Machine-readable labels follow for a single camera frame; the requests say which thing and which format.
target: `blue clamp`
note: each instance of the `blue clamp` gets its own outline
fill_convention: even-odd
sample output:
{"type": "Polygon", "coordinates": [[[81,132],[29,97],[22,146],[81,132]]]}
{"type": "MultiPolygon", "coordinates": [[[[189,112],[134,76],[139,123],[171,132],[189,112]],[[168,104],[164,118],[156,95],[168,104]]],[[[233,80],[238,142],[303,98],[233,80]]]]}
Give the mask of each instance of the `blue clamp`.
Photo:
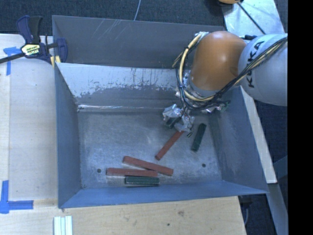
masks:
{"type": "Polygon", "coordinates": [[[32,210],[34,201],[8,201],[9,195],[9,181],[2,182],[1,199],[0,199],[0,213],[8,214],[13,210],[32,210]]]}
{"type": "Polygon", "coordinates": [[[42,17],[23,16],[17,21],[19,34],[24,38],[25,44],[21,47],[19,53],[0,59],[0,64],[12,61],[20,57],[37,58],[52,64],[49,49],[57,47],[56,50],[61,62],[67,59],[67,43],[64,38],[58,38],[56,42],[48,44],[47,36],[45,44],[41,43],[39,36],[39,24],[42,17]]]}

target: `white cable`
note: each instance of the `white cable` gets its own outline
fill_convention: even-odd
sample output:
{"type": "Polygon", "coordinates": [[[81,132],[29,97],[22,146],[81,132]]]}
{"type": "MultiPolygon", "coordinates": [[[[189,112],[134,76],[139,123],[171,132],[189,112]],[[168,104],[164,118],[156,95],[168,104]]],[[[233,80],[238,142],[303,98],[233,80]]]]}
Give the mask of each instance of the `white cable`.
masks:
{"type": "Polygon", "coordinates": [[[138,11],[139,11],[139,7],[140,7],[140,4],[141,4],[141,0],[139,0],[139,3],[138,3],[138,7],[137,7],[137,11],[136,11],[136,15],[135,15],[134,21],[136,21],[136,18],[137,18],[137,15],[138,15],[138,11]]]}

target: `scratch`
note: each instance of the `scratch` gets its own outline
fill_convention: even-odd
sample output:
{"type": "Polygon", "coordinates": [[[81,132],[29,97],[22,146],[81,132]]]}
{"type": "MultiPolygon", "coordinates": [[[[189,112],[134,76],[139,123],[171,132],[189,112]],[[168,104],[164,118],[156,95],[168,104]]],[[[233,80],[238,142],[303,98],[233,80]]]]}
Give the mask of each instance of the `scratch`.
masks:
{"type": "Polygon", "coordinates": [[[115,38],[115,40],[124,32],[124,30],[126,29],[127,27],[125,27],[115,38]]]}
{"type": "Polygon", "coordinates": [[[114,23],[98,38],[100,40],[107,32],[110,32],[118,23],[118,21],[114,21],[114,23]]]}
{"type": "Polygon", "coordinates": [[[103,24],[104,20],[101,21],[101,23],[99,24],[99,26],[96,28],[96,30],[94,31],[93,35],[91,36],[91,38],[93,38],[93,36],[95,35],[95,33],[98,31],[98,29],[100,28],[100,26],[103,24]]]}

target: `yellow cable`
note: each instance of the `yellow cable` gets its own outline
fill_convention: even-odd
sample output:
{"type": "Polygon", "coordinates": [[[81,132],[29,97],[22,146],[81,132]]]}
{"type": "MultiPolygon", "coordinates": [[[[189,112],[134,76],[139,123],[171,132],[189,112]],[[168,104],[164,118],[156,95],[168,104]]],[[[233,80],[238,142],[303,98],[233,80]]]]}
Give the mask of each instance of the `yellow cable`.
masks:
{"type": "MultiPolygon", "coordinates": [[[[191,42],[190,44],[188,45],[188,47],[185,49],[185,51],[183,52],[183,55],[181,57],[181,61],[180,61],[180,66],[179,66],[179,79],[180,79],[180,83],[183,84],[183,80],[182,80],[182,71],[183,71],[183,66],[184,66],[184,61],[185,61],[185,58],[187,56],[187,53],[189,51],[189,49],[191,47],[193,47],[197,42],[198,40],[200,39],[202,35],[201,34],[198,34],[191,42]]],[[[194,100],[194,101],[198,101],[198,102],[206,102],[206,101],[209,101],[213,98],[213,96],[209,96],[209,97],[202,97],[202,98],[197,98],[197,97],[194,97],[192,96],[191,94],[189,94],[186,90],[184,90],[185,92],[185,95],[191,99],[191,100],[194,100]]]]}

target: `orange object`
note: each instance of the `orange object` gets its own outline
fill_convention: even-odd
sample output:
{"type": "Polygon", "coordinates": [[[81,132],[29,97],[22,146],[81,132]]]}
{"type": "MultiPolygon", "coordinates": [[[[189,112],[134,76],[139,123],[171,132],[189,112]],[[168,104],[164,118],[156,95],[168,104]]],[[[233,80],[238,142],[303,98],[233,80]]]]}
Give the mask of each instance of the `orange object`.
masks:
{"type": "Polygon", "coordinates": [[[215,31],[199,43],[190,79],[202,90],[222,89],[238,76],[238,62],[246,43],[228,31],[215,31]]]}

